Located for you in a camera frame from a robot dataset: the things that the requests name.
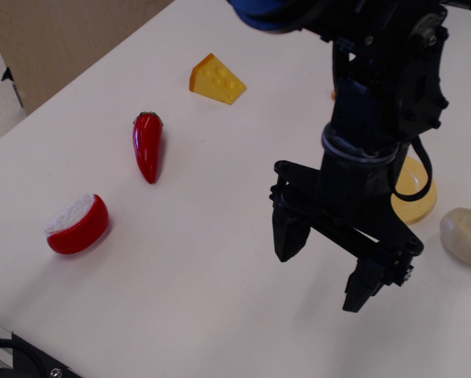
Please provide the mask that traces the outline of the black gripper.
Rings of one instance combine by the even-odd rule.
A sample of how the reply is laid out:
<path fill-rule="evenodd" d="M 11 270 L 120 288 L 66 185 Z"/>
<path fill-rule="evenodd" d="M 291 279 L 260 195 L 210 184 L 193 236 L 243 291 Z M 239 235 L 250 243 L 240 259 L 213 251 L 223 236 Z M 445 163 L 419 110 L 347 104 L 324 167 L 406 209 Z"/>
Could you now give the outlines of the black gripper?
<path fill-rule="evenodd" d="M 403 285 L 422 242 L 394 211 L 391 199 L 423 199 L 397 184 L 406 155 L 353 157 L 325 153 L 313 169 L 291 161 L 274 165 L 273 241 L 281 262 L 293 258 L 315 230 L 358 260 L 349 275 L 343 311 L 357 313 L 384 285 Z"/>

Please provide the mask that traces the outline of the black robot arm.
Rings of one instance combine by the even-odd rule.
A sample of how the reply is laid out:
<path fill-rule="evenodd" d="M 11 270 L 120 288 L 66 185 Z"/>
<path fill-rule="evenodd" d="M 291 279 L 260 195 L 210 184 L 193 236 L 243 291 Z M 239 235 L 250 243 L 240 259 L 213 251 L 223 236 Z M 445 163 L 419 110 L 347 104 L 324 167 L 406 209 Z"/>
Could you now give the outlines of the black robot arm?
<path fill-rule="evenodd" d="M 448 37 L 438 1 L 234 1 L 238 17 L 269 33 L 306 29 L 332 44 L 336 102 L 321 135 L 319 169 L 278 161 L 271 189 L 281 261 L 311 230 L 357 259 L 343 308 L 358 312 L 403 284 L 423 244 L 392 208 L 409 150 L 432 174 L 420 136 L 440 126 L 447 99 L 439 67 Z"/>

